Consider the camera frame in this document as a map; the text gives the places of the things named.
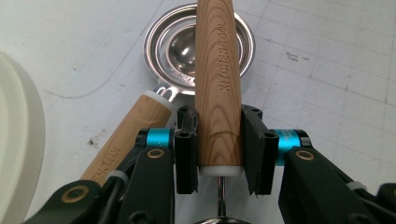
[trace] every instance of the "wooden handle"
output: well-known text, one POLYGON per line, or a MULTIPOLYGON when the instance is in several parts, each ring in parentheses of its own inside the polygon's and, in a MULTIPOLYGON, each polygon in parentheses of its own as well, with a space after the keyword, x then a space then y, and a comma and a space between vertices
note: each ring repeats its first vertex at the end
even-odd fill
POLYGON ((199 165, 242 166, 241 88, 232 0, 198 0, 195 32, 199 165))
POLYGON ((165 126, 171 115, 171 109, 169 108, 171 104, 165 102, 170 105, 165 106, 154 98, 147 95, 140 96, 91 162, 81 179, 93 180, 103 186, 107 174, 115 170, 134 147, 134 141, 140 129, 165 126))

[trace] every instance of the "stainless steel measuring cup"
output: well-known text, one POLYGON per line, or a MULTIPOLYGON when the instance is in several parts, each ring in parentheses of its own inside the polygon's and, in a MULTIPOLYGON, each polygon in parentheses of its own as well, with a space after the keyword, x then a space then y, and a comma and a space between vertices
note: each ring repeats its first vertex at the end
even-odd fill
MULTIPOLYGON (((107 174, 115 170, 134 147, 134 140, 142 128, 164 127, 176 95, 195 94, 196 9, 196 4, 176 7, 150 26, 144 43, 144 57, 158 84, 154 91, 146 91, 140 96, 81 179, 103 185, 107 174)), ((236 13, 234 16, 240 77, 243 77, 253 61, 255 41, 248 24, 236 13)))

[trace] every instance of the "metal shaft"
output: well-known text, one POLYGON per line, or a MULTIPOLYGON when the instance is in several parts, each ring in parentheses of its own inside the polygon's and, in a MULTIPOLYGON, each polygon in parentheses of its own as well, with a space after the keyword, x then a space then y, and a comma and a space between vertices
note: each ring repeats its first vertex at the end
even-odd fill
POLYGON ((219 210, 218 217, 227 217, 227 211, 225 206, 225 177, 218 176, 218 188, 219 188, 219 210))

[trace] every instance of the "white surface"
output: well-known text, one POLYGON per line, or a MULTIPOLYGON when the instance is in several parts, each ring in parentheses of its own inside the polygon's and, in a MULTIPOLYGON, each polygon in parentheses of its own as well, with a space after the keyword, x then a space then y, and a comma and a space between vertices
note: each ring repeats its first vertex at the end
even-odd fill
POLYGON ((0 53, 0 223, 20 223, 44 154, 44 115, 29 76, 0 53))
MULTIPOLYGON (((154 88, 142 55, 144 34, 155 18, 187 2, 0 2, 0 51, 32 77, 47 123, 29 216, 80 177, 137 97, 154 88)), ((269 128, 306 130, 322 154, 372 193, 396 182, 396 1, 233 2, 257 41, 242 80, 243 103, 262 109, 269 128)), ((174 110, 191 100, 179 95, 174 110)), ((282 172, 276 168, 273 195, 259 199, 248 196, 242 175, 229 178, 228 213, 283 223, 282 172)), ((198 194, 177 196, 177 223, 217 213, 216 183, 200 177, 198 194)))

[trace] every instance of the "white plate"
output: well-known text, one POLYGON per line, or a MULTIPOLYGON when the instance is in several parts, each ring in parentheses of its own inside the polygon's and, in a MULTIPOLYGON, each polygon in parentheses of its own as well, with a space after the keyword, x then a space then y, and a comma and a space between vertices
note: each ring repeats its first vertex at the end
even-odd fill
POLYGON ((0 223, 21 223, 44 152, 44 114, 33 81, 0 53, 0 223))

